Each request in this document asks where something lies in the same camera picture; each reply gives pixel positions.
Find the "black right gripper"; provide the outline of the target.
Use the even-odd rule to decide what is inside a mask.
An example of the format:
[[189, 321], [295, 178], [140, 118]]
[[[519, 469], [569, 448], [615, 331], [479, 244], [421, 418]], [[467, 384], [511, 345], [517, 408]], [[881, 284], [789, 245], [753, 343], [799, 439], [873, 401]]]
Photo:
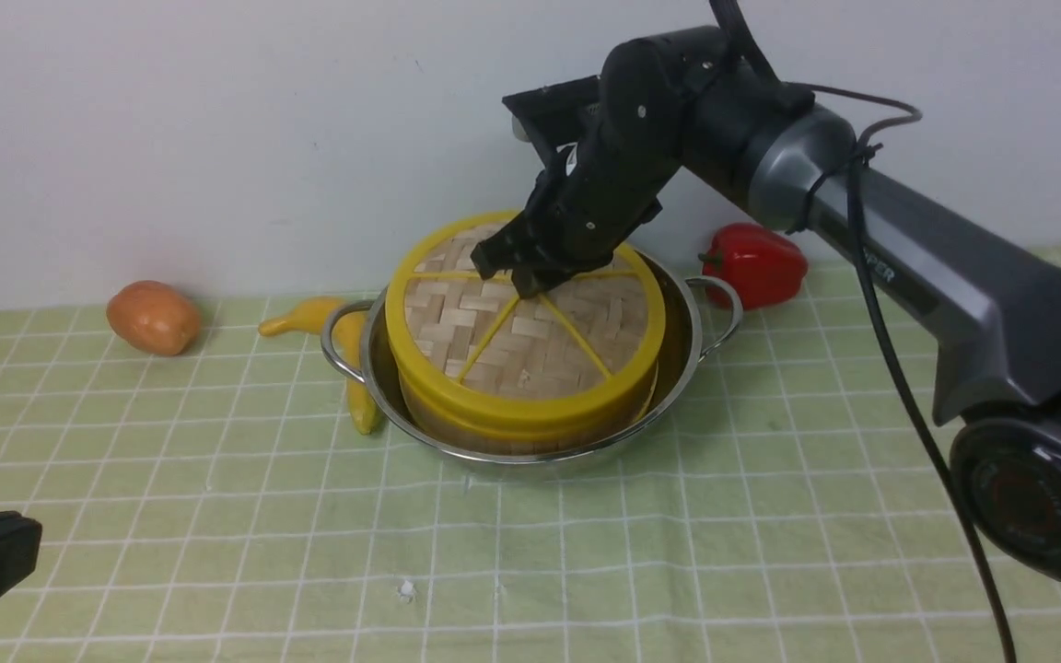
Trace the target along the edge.
[[641, 223], [681, 162], [682, 63], [662, 46], [615, 47], [601, 71], [599, 112], [574, 149], [536, 178], [522, 214], [471, 252], [483, 280], [512, 273], [530, 299], [598, 269]]

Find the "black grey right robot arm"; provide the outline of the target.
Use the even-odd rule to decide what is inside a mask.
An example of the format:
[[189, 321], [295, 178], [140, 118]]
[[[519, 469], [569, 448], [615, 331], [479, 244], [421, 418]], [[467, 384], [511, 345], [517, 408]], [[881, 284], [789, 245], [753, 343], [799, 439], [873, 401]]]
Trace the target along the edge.
[[767, 229], [816, 232], [938, 343], [932, 420], [964, 422], [959, 511], [1061, 582], [1061, 267], [872, 169], [870, 132], [817, 91], [778, 78], [742, 27], [694, 27], [505, 97], [544, 165], [515, 223], [518, 289], [601, 267], [678, 169]]

